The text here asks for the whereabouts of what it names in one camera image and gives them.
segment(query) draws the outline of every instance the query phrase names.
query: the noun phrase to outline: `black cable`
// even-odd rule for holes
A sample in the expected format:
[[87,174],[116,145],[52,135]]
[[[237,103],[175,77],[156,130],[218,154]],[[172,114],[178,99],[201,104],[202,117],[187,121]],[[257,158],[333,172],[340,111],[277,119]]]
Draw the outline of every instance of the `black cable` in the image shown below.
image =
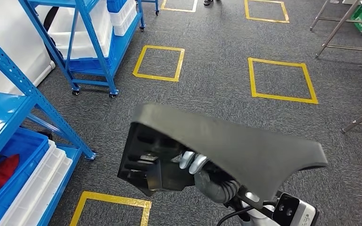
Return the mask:
[[[276,204],[277,204],[276,202],[263,202],[263,208],[264,208],[264,206],[267,206],[267,205],[276,206]],[[241,210],[235,211],[233,213],[230,213],[230,214],[226,215],[225,217],[221,218],[221,220],[217,223],[216,226],[220,226],[222,223],[224,223],[224,221],[230,219],[233,216],[236,216],[238,214],[241,214],[241,213],[253,210],[253,209],[254,208],[252,206],[249,206],[249,207],[245,207]]]

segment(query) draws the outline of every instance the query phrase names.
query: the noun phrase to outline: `gray carpet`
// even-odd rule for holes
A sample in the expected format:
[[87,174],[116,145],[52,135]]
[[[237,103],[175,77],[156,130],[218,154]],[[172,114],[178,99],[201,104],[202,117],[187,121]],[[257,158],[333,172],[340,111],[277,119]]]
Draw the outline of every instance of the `gray carpet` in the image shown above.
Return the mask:
[[[190,0],[167,2],[169,8],[192,8]],[[282,16],[279,5],[260,4],[249,4],[251,16]],[[132,111],[148,101],[319,141],[330,166],[298,172],[280,189],[318,207],[317,225],[362,225],[362,127],[346,135],[339,132],[362,114],[362,52],[326,49],[314,59],[336,25],[320,21],[309,31],[322,4],[287,0],[290,23],[282,24],[246,20],[243,0],[217,0],[207,8],[199,0],[196,13],[162,10],[157,17],[154,4],[144,3],[147,27],[135,33],[117,71],[117,99],[109,99],[105,87],[88,85],[78,97],[72,96],[61,71],[55,69],[39,89],[98,156],[95,161],[79,161],[50,225],[69,225],[83,191],[152,201],[150,226],[212,226],[231,212],[193,187],[149,198],[116,177]],[[342,16],[347,8],[330,4],[325,15]],[[345,24],[333,43],[362,46],[362,36],[352,24]],[[144,45],[185,49],[179,82],[132,75]],[[152,51],[141,70],[170,77],[174,57],[165,54]],[[253,98],[248,57],[306,63],[319,104]],[[258,92],[308,97],[303,73],[296,68],[260,63],[255,65],[255,77]],[[79,225],[138,225],[140,218],[138,208],[87,201]],[[233,218],[224,225],[235,226],[237,221]]]

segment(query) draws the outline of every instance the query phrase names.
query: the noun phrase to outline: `yellow tape square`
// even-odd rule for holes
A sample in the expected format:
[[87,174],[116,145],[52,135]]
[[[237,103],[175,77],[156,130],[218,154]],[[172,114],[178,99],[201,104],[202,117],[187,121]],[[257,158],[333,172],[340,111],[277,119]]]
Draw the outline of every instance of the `yellow tape square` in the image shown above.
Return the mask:
[[71,219],[70,226],[77,226],[78,220],[80,219],[82,210],[84,208],[84,205],[85,205],[85,202],[87,201],[87,199],[117,203],[117,204],[122,204],[122,205],[142,207],[143,211],[142,211],[142,218],[141,218],[140,226],[148,226],[149,212],[150,212],[150,208],[152,207],[152,202],[145,201],[145,200],[139,200],[139,199],[114,196],[114,195],[109,195],[109,194],[87,192],[87,191],[84,191],[81,194],[80,200],[78,201],[78,204],[77,204],[77,208],[75,209],[73,218]]
[[[180,57],[178,59],[178,64],[177,64],[177,68],[175,70],[175,75],[173,78],[168,78],[168,77],[163,77],[163,76],[157,76],[157,75],[149,75],[149,74],[141,74],[138,73],[143,57],[146,53],[146,50],[148,48],[155,48],[155,49],[166,49],[166,50],[173,50],[173,51],[179,51],[180,52]],[[134,72],[132,73],[133,75],[135,75],[136,77],[140,77],[140,78],[146,78],[146,79],[157,79],[157,80],[164,80],[164,81],[178,81],[179,77],[180,77],[180,73],[181,73],[181,67],[182,67],[182,62],[184,60],[184,53],[185,53],[185,49],[183,48],[174,48],[174,47],[166,47],[166,46],[151,46],[151,45],[145,45],[142,48],[140,57],[138,58],[137,64],[135,65],[134,68]]]
[[[292,67],[301,67],[303,70],[304,78],[306,79],[306,83],[307,83],[307,87],[309,89],[311,99],[257,93],[256,84],[255,84],[255,72],[253,70],[253,62],[261,62],[261,63],[267,63],[267,64],[284,65],[284,66],[292,66]],[[251,58],[251,57],[249,57],[247,59],[247,63],[249,65],[250,87],[252,90],[252,97],[263,97],[263,98],[271,98],[271,99],[277,99],[277,100],[289,100],[289,101],[297,101],[297,102],[303,102],[303,103],[309,103],[309,104],[318,104],[317,97],[314,92],[313,84],[312,84],[312,81],[310,80],[309,72],[307,71],[307,67],[306,67],[305,63],[290,63],[290,62],[282,62],[282,61],[256,59],[256,58]]]
[[178,9],[178,8],[166,8],[166,2],[167,2],[167,0],[163,0],[162,6],[160,7],[160,9],[162,9],[162,10],[171,10],[171,11],[179,11],[179,12],[188,12],[188,13],[196,12],[197,0],[194,0],[192,10]]
[[[276,23],[289,23],[289,17],[288,17],[288,14],[287,14],[287,9],[285,8],[285,4],[284,4],[283,1],[270,1],[270,0],[244,0],[244,1],[245,1],[246,19],[248,19],[248,20],[259,20],[259,21],[276,22]],[[249,7],[247,5],[248,1],[270,2],[270,3],[279,3],[279,4],[281,4],[281,8],[282,8],[282,12],[284,13],[285,20],[270,20],[270,19],[250,17],[250,15],[249,15]]]

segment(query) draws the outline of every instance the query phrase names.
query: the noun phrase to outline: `shoe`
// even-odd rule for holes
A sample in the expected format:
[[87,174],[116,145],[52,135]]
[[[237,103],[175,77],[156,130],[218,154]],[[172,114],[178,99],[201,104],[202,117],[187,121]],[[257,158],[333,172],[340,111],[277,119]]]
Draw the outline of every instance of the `shoe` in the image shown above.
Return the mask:
[[205,6],[210,6],[210,4],[212,3],[212,1],[213,1],[213,0],[205,0],[205,1],[203,2],[203,5],[205,5]]

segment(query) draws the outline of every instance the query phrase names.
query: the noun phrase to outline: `white plastic bin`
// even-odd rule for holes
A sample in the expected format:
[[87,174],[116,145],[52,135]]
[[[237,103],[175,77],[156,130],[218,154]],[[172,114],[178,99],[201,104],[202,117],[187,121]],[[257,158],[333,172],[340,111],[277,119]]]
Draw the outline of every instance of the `white plastic bin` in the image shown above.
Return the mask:
[[115,35],[124,36],[137,15],[135,0],[127,0],[118,13],[110,13]]
[[53,196],[55,195],[56,191],[58,191],[58,188],[60,184],[62,183],[63,179],[65,178],[66,173],[70,169],[71,163],[73,162],[72,159],[69,159],[66,157],[66,154],[62,161],[60,162],[59,166],[55,170],[55,174],[51,178],[50,183],[45,188],[44,193],[37,201],[36,205],[34,206],[34,209],[31,210],[32,213],[29,215],[29,218],[24,222],[23,225],[38,225],[38,222],[40,221],[41,217],[43,216],[45,210],[47,209],[50,201],[52,200]]
[[64,151],[56,148],[55,142],[48,140],[49,149],[31,174],[9,209],[0,220],[2,226],[20,226],[31,214],[35,202],[41,196],[65,157]]
[[[74,8],[60,7],[48,30],[48,34],[56,43],[56,48],[67,58],[71,28],[74,17]],[[92,25],[98,38],[104,57],[109,56],[110,42],[112,39],[112,26],[110,14],[106,8],[106,0],[100,0],[90,12]],[[71,59],[96,58],[91,39],[85,28],[81,15],[78,14],[75,27]]]

